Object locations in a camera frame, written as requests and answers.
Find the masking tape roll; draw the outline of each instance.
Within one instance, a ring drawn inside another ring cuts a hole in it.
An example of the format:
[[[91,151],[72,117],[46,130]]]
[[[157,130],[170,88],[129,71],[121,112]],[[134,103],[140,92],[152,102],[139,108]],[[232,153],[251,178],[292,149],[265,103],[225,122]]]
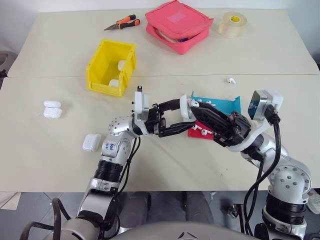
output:
[[[240,12],[226,12],[218,27],[218,32],[226,38],[237,38],[244,31],[247,22],[247,18]]]

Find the red plastic part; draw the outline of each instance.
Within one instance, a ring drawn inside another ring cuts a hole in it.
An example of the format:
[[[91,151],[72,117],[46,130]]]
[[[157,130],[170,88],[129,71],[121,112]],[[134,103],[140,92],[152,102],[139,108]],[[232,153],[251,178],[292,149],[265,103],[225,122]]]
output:
[[[199,127],[201,127],[202,129],[205,129],[205,130],[208,130],[208,131],[212,132],[212,130],[210,128],[208,128],[205,125],[201,124],[198,120],[195,121],[195,124],[198,125]],[[214,139],[214,135],[213,134],[202,135],[200,129],[193,130],[192,128],[188,129],[188,137],[199,138],[199,139],[209,139],[209,140],[213,140]]]

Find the black cable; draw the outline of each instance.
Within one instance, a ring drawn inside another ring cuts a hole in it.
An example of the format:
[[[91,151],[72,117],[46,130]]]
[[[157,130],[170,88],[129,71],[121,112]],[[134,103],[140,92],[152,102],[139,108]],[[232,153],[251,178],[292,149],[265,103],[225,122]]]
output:
[[[70,220],[71,217],[69,216],[69,214],[67,213],[64,205],[62,204],[61,200],[59,198],[57,198],[58,204],[59,204],[59,208],[63,214],[63,216],[65,217],[66,220]]]
[[[53,237],[52,240],[60,240],[61,235],[61,212],[58,198],[52,199],[52,208],[54,214]]]
[[[259,171],[258,171],[258,174],[256,176],[256,180],[258,180],[259,178],[261,178],[261,175],[262,175],[262,172],[263,172],[263,169],[264,169],[264,163],[265,163],[265,160],[262,159],[260,161],[260,166],[259,166]],[[251,207],[250,207],[250,211],[249,211],[249,214],[247,215],[247,205],[243,205],[243,214],[244,214],[244,228],[245,228],[245,232],[247,235],[250,235],[252,236],[253,233],[252,233],[252,230],[250,228],[250,219],[251,219],[251,216],[252,214],[254,213],[254,209],[255,209],[255,205],[256,205],[256,201],[257,201],[257,196],[258,196],[258,188],[259,188],[259,185],[258,187],[256,187],[253,191],[253,197],[252,197],[252,202],[251,202]]]
[[[120,189],[120,191],[118,191],[118,192],[116,193],[116,195],[114,196],[115,198],[118,197],[118,196],[124,191],[124,189],[125,189],[125,187],[126,187],[126,185],[127,185],[127,183],[128,183],[130,164],[131,164],[132,158],[134,157],[134,155],[135,155],[136,152],[138,151],[138,149],[139,149],[139,147],[140,147],[140,144],[141,144],[141,139],[140,139],[140,137],[138,137],[138,145],[136,146],[136,149],[135,149],[135,150],[134,150],[134,148],[132,148],[131,153],[130,153],[130,155],[129,155],[129,158],[128,158],[127,161],[126,161],[126,165],[125,165],[125,166],[126,166],[126,167],[125,167],[125,169],[126,169],[126,176],[125,176],[124,184],[123,184],[122,188]]]
[[[306,234],[303,240],[320,239],[320,233],[309,233]]]
[[[31,228],[46,229],[46,230],[51,230],[52,231],[54,229],[54,226],[43,224],[43,223],[37,222],[37,221],[29,222],[23,228],[19,240],[28,240]]]
[[[248,192],[246,193],[243,201],[243,206],[246,206],[248,203],[248,199],[250,194],[255,188],[259,187],[259,184],[266,179],[269,174],[275,169],[275,167],[278,165],[280,157],[281,157],[281,136],[280,136],[280,128],[279,128],[279,122],[274,121],[273,124],[273,130],[274,130],[274,139],[275,139],[275,156],[274,161],[271,164],[271,166],[265,171],[265,173],[249,188]]]
[[[133,146],[132,146],[132,149],[131,149],[131,152],[130,152],[130,155],[129,155],[129,158],[132,156],[132,154],[133,154],[133,152],[134,152],[134,150],[135,150],[135,147],[136,147],[136,142],[137,142],[137,139],[135,138],[134,139],[134,142],[133,142]],[[124,166],[124,169],[123,169],[123,171],[122,171],[122,174],[121,174],[121,177],[120,177],[120,183],[121,183],[121,181],[122,181],[122,178],[124,177],[124,175],[125,175],[125,172],[126,172],[126,170],[127,170],[127,167],[128,167],[128,160],[127,160],[127,162],[126,162],[126,164],[125,164],[125,166]]]
[[[241,204],[237,204],[236,210],[239,213],[239,222],[240,222],[241,233],[245,234],[245,225],[244,225],[244,219],[243,219],[243,215],[242,215],[242,207],[241,206],[242,206]]]
[[[118,227],[116,228],[116,232],[115,232],[112,236],[108,237],[107,239],[112,239],[112,238],[114,238],[115,236],[117,236],[118,233],[119,233],[120,226],[121,226],[121,224],[120,224],[120,218],[119,218],[118,214],[116,214],[115,216],[116,216],[116,219],[117,219],[117,225],[118,225]]]

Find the orange-handled pliers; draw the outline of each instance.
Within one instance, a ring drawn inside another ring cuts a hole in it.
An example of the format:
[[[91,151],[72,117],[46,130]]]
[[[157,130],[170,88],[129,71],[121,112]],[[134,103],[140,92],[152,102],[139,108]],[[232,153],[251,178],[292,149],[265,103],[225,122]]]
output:
[[[104,30],[111,30],[111,29],[124,29],[127,27],[133,27],[140,24],[140,20],[136,19],[136,15],[129,15],[126,16],[124,19],[116,21],[115,24],[107,27]]]

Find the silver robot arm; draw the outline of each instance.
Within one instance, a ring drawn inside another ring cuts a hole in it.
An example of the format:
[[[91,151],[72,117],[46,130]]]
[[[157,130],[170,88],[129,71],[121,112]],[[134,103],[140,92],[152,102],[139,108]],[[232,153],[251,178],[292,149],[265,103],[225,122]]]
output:
[[[102,144],[98,168],[88,184],[77,217],[68,220],[61,228],[61,239],[96,240],[103,238],[105,231],[111,229],[116,220],[117,197],[124,166],[130,159],[132,141],[140,135],[166,137],[179,134],[194,126],[197,119],[212,129],[216,143],[232,152],[241,152],[245,159],[257,167],[260,162],[256,159],[263,156],[263,171],[266,172],[275,159],[276,144],[272,137],[264,133],[270,126],[264,114],[268,105],[279,110],[282,100],[273,91],[255,91],[248,111],[256,123],[252,125],[237,112],[227,116],[210,104],[196,102],[185,95],[149,108],[148,95],[142,94],[142,88],[138,87],[134,114],[117,117],[110,123],[108,136]],[[166,127],[166,120],[162,117],[164,111],[176,109],[180,109],[183,122]],[[264,223],[256,226],[257,232],[264,232],[268,236],[256,237],[268,239],[273,234],[278,239],[288,239],[290,235],[303,239],[307,226],[303,214],[308,201],[307,193],[311,188],[309,169],[289,157],[287,150],[282,147],[280,160],[268,179],[269,195],[262,211]]]
[[[275,159],[275,140],[266,133],[259,136],[259,150],[264,155],[263,172],[271,166]],[[241,155],[249,162],[260,166],[260,161],[254,160],[248,154]],[[264,223],[256,226],[256,237],[261,239],[287,239],[284,235],[299,237],[303,240],[307,222],[304,219],[308,192],[311,189],[311,173],[302,162],[291,158],[284,146],[278,164],[268,175],[270,185],[266,206],[262,210]]]

